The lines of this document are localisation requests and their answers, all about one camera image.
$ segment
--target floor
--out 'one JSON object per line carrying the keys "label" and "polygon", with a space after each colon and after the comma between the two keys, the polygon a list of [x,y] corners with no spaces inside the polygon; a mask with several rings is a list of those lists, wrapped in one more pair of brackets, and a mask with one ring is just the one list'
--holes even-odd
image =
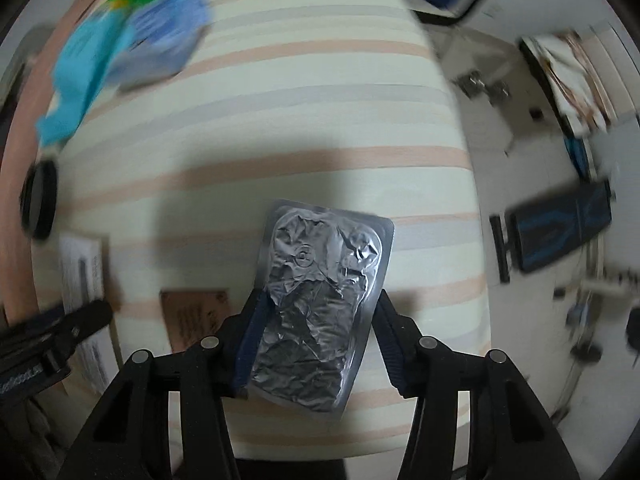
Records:
{"label": "floor", "polygon": [[[492,107],[485,95],[469,100],[451,85],[478,188],[492,343],[507,352],[552,413],[572,364],[571,336],[564,320],[575,301],[571,296],[554,301],[553,290],[584,269],[586,255],[578,251],[526,277],[512,272],[511,283],[501,285],[488,217],[553,189],[576,184],[577,175],[553,113],[513,45],[464,28],[430,27],[428,34],[447,80],[477,68],[486,79],[501,78],[511,89],[510,101]],[[529,115],[530,107],[542,109],[545,120],[535,123]],[[465,451],[456,454],[456,465],[466,463]],[[348,459],[350,479],[395,479],[403,453],[395,450]]]}

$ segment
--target brown leather patch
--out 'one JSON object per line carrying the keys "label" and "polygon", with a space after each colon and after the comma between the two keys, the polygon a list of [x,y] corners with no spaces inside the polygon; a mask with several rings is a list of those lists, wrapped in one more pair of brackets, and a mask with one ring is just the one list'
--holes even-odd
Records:
{"label": "brown leather patch", "polygon": [[226,290],[163,290],[160,303],[174,352],[215,334],[231,314]]}

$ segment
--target table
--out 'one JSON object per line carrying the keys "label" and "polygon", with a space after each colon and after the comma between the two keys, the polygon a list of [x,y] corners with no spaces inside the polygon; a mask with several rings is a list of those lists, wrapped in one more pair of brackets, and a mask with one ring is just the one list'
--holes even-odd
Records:
{"label": "table", "polygon": [[[105,89],[60,154],[52,241],[34,250],[54,297],[55,235],[103,237],[123,359],[170,352],[161,288],[254,279],[276,198],[392,218],[396,309],[457,351],[490,348],[478,199],[454,100],[402,0],[211,0],[214,25],[185,70]],[[468,422],[460,394],[459,425]],[[391,387],[373,336],[341,420],[260,399],[225,401],[236,456],[322,460],[404,447],[414,402]],[[170,439],[179,449],[178,395]]]}

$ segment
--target foil package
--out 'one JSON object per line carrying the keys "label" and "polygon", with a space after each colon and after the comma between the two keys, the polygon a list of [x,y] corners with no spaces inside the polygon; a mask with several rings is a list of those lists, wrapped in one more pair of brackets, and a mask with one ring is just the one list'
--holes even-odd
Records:
{"label": "foil package", "polygon": [[252,370],[280,405],[340,415],[360,367],[393,239],[389,219],[278,201],[255,286],[275,312]]}

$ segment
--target blue packet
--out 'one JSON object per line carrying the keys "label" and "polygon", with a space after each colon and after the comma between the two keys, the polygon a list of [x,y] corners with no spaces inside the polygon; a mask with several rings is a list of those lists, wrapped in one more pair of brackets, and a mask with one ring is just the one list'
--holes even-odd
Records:
{"label": "blue packet", "polygon": [[113,59],[105,84],[132,87],[175,75],[210,23],[206,0],[155,0],[142,7],[127,23],[132,42]]}
{"label": "blue packet", "polygon": [[119,51],[130,45],[124,38],[129,11],[94,12],[82,22],[60,51],[52,74],[59,105],[36,123],[42,146],[72,136],[102,88],[106,69]]}

